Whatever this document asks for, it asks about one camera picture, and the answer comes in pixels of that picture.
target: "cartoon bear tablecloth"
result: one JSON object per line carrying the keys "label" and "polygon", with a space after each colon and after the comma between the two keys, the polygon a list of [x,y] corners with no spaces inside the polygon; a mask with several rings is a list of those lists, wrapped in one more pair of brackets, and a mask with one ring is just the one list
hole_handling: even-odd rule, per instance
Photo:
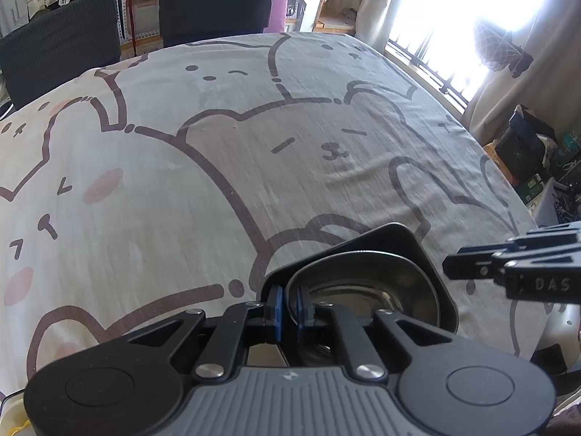
{"label": "cartoon bear tablecloth", "polygon": [[[343,35],[229,37],[92,69],[0,122],[0,391],[51,360],[389,221],[435,265],[535,227],[470,134]],[[525,358],[542,304],[449,282],[459,333]]]}

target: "stainless steel bowl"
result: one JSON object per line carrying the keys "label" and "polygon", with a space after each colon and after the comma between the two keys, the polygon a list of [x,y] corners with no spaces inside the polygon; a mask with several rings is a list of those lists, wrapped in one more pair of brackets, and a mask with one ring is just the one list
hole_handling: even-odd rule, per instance
{"label": "stainless steel bowl", "polygon": [[[372,250],[349,251],[324,257],[303,267],[289,280],[287,308],[296,322],[296,291],[309,288],[311,300],[343,304],[355,315],[372,317],[382,308],[434,326],[440,324],[440,304],[434,286],[411,260]],[[299,346],[309,365],[329,364],[329,348]]]}

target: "pink chair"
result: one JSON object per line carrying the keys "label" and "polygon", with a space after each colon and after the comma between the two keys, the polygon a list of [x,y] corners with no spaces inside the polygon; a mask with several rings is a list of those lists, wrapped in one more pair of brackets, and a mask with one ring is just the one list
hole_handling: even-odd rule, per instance
{"label": "pink chair", "polygon": [[287,1],[288,0],[272,0],[270,5],[270,17],[268,18],[268,27],[266,27],[263,32],[283,32],[285,30]]}

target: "silver bolt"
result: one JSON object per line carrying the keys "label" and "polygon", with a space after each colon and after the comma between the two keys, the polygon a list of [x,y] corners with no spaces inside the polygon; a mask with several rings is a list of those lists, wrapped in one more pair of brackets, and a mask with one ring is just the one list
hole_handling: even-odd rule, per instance
{"label": "silver bolt", "polygon": [[355,371],[359,377],[366,380],[374,380],[385,375],[384,369],[375,364],[361,364]]}
{"label": "silver bolt", "polygon": [[196,375],[202,378],[218,378],[224,375],[224,368],[220,364],[202,364],[196,367]]}

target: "bowl rim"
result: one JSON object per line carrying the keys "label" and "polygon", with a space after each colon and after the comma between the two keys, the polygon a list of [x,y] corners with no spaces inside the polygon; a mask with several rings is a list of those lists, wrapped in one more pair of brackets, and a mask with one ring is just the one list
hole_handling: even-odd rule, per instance
{"label": "bowl rim", "polygon": [[297,272],[295,272],[291,276],[291,278],[289,279],[289,281],[287,282],[287,285],[285,287],[285,305],[287,308],[287,312],[290,316],[290,319],[293,320],[293,322],[295,324],[297,324],[297,321],[296,321],[296,316],[294,315],[292,308],[291,308],[291,301],[290,301],[291,294],[289,292],[290,292],[292,286],[294,285],[294,282],[296,281],[297,276],[299,274],[311,269],[311,268],[317,267],[322,262],[326,262],[328,260],[335,259],[336,257],[339,257],[339,256],[349,256],[349,255],[355,255],[355,254],[358,256],[361,254],[373,255],[375,257],[390,256],[390,257],[395,258],[395,259],[403,260],[403,262],[407,262],[409,265],[411,265],[417,272],[420,273],[420,275],[423,277],[425,282],[428,284],[428,287],[432,291],[432,294],[434,295],[434,299],[436,301],[436,315],[437,315],[437,320],[436,320],[435,326],[437,326],[438,328],[440,327],[440,299],[438,298],[438,293],[436,292],[436,288],[434,287],[434,284],[432,284],[432,281],[428,278],[428,275],[426,274],[426,272],[424,272],[421,267],[419,267],[415,262],[408,259],[407,257],[400,256],[399,254],[394,254],[392,252],[385,252],[385,251],[381,251],[381,250],[371,250],[371,249],[348,250],[348,251],[343,251],[343,252],[339,252],[336,254],[331,254],[330,256],[325,256],[325,257],[322,257],[320,259],[317,259],[317,260],[305,265],[304,267],[301,267],[300,269],[298,269]]}

